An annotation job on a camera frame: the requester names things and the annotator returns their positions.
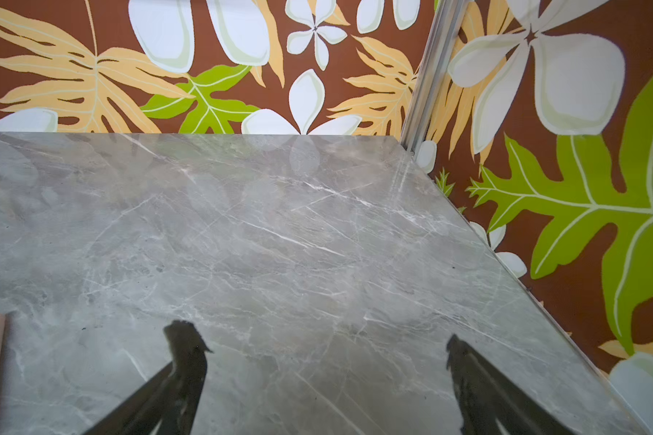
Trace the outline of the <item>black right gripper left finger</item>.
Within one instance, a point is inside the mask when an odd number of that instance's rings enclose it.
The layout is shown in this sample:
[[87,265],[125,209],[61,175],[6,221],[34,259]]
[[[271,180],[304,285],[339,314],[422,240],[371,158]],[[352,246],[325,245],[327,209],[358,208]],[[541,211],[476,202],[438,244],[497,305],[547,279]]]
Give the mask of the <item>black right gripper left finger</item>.
[[189,434],[195,421],[211,352],[194,324],[174,320],[163,328],[172,360],[88,434]]

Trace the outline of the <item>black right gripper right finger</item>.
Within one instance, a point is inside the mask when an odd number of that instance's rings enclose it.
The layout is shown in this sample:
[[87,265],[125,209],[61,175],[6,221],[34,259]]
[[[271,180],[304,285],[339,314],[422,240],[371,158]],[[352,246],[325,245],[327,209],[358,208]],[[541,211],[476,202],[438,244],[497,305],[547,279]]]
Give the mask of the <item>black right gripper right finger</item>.
[[571,434],[471,344],[453,335],[446,350],[462,434]]

